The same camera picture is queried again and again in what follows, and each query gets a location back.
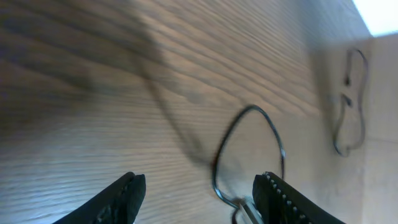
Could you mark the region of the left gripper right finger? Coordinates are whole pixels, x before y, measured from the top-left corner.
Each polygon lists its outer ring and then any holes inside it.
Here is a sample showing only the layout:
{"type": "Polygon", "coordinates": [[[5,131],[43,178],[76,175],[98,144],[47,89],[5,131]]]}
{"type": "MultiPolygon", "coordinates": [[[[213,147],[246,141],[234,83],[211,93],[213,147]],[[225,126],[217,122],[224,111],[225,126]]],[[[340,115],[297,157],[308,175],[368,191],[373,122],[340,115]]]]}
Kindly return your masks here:
{"type": "Polygon", "coordinates": [[[255,176],[252,196],[264,223],[344,224],[272,172],[255,176]]]}

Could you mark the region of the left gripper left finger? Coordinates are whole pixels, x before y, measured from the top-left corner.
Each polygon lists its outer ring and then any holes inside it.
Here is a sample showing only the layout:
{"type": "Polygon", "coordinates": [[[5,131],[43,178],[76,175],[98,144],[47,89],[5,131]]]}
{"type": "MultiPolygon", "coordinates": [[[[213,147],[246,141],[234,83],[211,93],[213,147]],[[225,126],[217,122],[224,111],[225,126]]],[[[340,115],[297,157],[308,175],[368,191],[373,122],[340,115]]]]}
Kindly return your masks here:
{"type": "Polygon", "coordinates": [[[133,224],[145,196],[145,175],[127,172],[55,224],[133,224]]]}

